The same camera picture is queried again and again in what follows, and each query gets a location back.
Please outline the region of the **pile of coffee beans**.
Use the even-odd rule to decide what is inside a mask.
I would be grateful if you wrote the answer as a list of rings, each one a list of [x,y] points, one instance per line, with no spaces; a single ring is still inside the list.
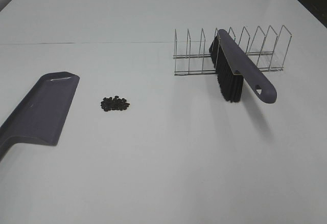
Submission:
[[[100,106],[103,111],[126,110],[130,106],[130,103],[125,98],[114,96],[109,98],[104,97]]]

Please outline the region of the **purple brush black bristles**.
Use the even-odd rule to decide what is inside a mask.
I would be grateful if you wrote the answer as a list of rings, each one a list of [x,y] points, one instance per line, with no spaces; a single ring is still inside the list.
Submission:
[[[209,53],[217,75],[220,92],[226,101],[240,102],[243,83],[246,81],[261,101],[268,104],[275,103],[277,91],[273,84],[226,30],[217,30]]]

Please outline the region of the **purple plastic dustpan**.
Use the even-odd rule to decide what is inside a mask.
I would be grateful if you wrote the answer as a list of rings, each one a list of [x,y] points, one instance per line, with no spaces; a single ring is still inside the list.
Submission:
[[[1,159],[15,144],[58,144],[79,80],[70,72],[38,79],[1,125]]]

